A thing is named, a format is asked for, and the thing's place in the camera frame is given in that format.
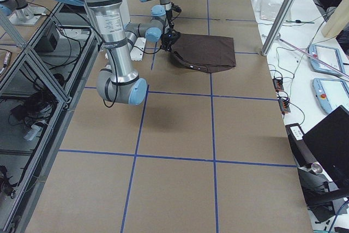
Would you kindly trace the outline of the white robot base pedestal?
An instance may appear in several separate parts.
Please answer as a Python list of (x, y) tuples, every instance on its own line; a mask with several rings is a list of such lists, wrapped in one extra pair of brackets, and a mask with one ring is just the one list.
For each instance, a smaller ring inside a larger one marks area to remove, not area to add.
[(110, 0), (104, 7), (102, 15), (98, 15), (100, 34), (108, 46), (126, 43), (126, 35), (135, 29), (131, 22), (127, 0)]

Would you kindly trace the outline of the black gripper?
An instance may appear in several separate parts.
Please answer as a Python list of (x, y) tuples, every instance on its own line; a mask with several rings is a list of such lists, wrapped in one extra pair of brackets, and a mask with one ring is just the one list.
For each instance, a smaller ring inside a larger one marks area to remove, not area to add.
[[(172, 34), (176, 35), (177, 31), (175, 29), (173, 29)], [(174, 44), (174, 42), (171, 42), (168, 39), (168, 32), (162, 35), (162, 37), (161, 37), (161, 49), (163, 49), (164, 51), (167, 51), (167, 52), (171, 52), (173, 44)]]
[(172, 22), (172, 11), (171, 10), (167, 10), (166, 11), (166, 19), (167, 19), (167, 23), (170, 29), (174, 29), (174, 23)]

